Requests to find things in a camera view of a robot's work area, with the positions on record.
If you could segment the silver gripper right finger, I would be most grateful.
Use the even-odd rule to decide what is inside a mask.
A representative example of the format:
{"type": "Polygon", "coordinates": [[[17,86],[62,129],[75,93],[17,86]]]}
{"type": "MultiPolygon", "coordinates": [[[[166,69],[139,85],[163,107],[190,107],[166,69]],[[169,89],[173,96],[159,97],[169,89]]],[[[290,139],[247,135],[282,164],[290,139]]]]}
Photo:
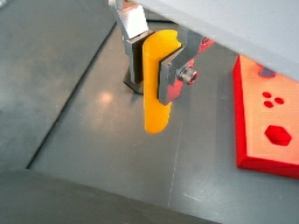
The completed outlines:
{"type": "Polygon", "coordinates": [[[214,44],[210,38],[186,27],[178,28],[175,38],[181,46],[161,61],[158,99],[163,105],[173,102],[181,95],[183,84],[191,85],[198,77],[193,68],[197,55],[214,44]]]}

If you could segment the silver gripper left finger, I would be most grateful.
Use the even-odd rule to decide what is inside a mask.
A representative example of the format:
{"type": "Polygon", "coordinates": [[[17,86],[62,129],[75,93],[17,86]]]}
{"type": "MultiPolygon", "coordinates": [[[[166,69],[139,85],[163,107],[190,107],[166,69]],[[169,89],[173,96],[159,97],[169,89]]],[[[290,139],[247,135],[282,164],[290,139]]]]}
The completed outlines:
{"type": "Polygon", "coordinates": [[[125,83],[138,93],[143,93],[143,43],[154,34],[149,29],[145,8],[131,0],[107,0],[117,24],[121,27],[129,70],[125,83]]]}

